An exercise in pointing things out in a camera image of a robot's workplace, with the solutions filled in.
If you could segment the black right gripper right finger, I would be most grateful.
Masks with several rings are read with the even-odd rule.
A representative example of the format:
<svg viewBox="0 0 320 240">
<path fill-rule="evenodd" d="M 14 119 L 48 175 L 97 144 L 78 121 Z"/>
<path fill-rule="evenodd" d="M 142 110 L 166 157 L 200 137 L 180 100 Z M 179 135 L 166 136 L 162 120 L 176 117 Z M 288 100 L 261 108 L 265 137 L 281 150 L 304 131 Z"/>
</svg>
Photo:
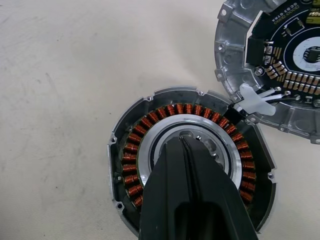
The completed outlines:
<svg viewBox="0 0 320 240">
<path fill-rule="evenodd" d="M 189 193 L 188 240 L 258 240 L 237 187 L 207 148 L 183 138 Z"/>
</svg>

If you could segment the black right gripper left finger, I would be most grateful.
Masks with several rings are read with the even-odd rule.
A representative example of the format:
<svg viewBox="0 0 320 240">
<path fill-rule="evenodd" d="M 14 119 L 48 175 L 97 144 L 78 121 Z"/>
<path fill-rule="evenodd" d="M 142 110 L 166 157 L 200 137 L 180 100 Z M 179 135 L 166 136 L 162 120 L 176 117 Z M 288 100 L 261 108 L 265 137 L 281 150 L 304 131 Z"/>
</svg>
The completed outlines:
<svg viewBox="0 0 320 240">
<path fill-rule="evenodd" d="M 197 168 L 209 159 L 192 137 L 169 140 L 144 186 L 138 240 L 209 240 L 209 214 Z"/>
</svg>

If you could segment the silver motor lid circuit board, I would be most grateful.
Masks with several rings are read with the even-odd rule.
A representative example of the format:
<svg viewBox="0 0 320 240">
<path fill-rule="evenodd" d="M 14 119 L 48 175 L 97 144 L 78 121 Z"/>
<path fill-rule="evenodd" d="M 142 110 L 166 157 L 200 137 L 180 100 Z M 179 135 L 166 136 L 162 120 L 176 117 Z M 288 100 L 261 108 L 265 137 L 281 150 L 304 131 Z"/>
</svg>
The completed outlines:
<svg viewBox="0 0 320 240">
<path fill-rule="evenodd" d="M 225 0 L 214 57 L 250 123 L 320 145 L 320 0 Z"/>
</svg>

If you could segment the silver motor housing copper coils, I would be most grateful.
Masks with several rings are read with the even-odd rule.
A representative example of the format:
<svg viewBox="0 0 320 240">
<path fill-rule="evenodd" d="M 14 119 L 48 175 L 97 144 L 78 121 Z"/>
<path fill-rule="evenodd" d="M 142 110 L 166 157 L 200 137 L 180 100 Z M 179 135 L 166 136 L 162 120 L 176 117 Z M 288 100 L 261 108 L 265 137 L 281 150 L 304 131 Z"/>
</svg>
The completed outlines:
<svg viewBox="0 0 320 240">
<path fill-rule="evenodd" d="M 268 224 L 276 196 L 275 163 L 260 128 L 214 92 L 169 87 L 140 98 L 120 117 L 107 147 L 112 201 L 138 235 L 143 189 L 165 144 L 192 137 L 234 182 L 257 233 Z"/>
</svg>

